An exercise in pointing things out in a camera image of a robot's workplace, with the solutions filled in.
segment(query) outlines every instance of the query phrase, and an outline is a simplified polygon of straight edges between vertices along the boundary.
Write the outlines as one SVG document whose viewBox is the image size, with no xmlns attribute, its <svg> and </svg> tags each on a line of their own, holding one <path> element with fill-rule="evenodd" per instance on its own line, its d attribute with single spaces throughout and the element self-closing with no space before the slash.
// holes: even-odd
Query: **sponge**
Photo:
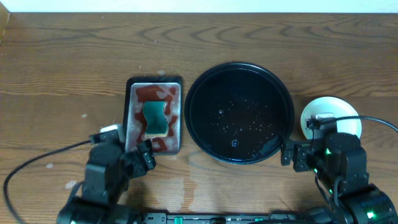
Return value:
<svg viewBox="0 0 398 224">
<path fill-rule="evenodd" d="M 144 117 L 147 121 L 146 138 L 166 137 L 168 133 L 167 120 L 164 116 L 164 101 L 147 101 L 144 103 Z"/>
</svg>

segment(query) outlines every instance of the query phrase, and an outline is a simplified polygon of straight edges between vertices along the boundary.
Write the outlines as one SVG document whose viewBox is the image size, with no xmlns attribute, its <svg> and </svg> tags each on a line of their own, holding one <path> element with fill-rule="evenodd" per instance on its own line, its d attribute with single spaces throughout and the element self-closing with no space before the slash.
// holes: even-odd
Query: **black round tray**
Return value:
<svg viewBox="0 0 398 224">
<path fill-rule="evenodd" d="M 223 162 L 250 164 L 274 155 L 291 134 L 292 99 L 265 68 L 226 63 L 209 69 L 185 101 L 188 131 L 207 154 Z"/>
</svg>

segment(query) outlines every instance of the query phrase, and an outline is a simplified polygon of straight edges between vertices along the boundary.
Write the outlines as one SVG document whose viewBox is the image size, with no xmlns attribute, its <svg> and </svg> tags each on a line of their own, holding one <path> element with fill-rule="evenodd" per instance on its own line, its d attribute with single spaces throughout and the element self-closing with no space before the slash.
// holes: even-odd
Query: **white plate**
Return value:
<svg viewBox="0 0 398 224">
<path fill-rule="evenodd" d="M 307 129 L 306 120 L 316 115 L 323 117 L 330 117 L 332 115 L 332 117 L 340 118 L 342 116 L 358 116 L 358 113 L 350 104 L 336 97 L 325 96 L 311 101 L 304 108 L 300 119 L 301 129 L 307 139 L 312 139 L 312 130 Z M 339 133 L 355 134 L 357 137 L 361 137 L 361 120 L 347 119 L 337 121 L 337 131 Z"/>
</svg>

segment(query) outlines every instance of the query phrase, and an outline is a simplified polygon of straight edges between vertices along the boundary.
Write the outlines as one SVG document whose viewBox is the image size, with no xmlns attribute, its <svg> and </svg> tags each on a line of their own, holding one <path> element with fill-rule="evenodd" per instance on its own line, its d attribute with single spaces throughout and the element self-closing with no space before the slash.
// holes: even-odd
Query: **white wall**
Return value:
<svg viewBox="0 0 398 224">
<path fill-rule="evenodd" d="M 394 12 L 398 0 L 0 0 L 10 12 Z"/>
</svg>

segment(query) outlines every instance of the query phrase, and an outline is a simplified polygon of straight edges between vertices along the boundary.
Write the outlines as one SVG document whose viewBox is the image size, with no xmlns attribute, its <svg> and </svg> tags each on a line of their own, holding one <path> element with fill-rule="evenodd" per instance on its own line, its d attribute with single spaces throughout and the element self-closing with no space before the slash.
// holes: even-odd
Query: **wooden table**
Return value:
<svg viewBox="0 0 398 224">
<path fill-rule="evenodd" d="M 230 61 L 274 72 L 294 99 L 296 118 L 310 100 L 333 95 L 360 114 L 398 124 L 397 15 L 14 13 L 0 46 L 1 180 L 31 157 L 121 123 L 128 78 L 180 75 L 185 97 L 205 70 Z M 294 138 L 303 138 L 298 125 Z M 364 121 L 362 144 L 371 182 L 398 207 L 397 134 Z M 65 185 L 83 179 L 89 150 L 48 157 L 11 180 L 24 219 L 54 222 L 70 193 Z M 248 166 L 218 162 L 184 124 L 181 151 L 156 157 L 156 169 L 133 180 L 120 202 L 174 213 L 322 204 L 314 174 L 282 167 L 279 157 Z M 13 222 L 3 201 L 0 217 Z"/>
</svg>

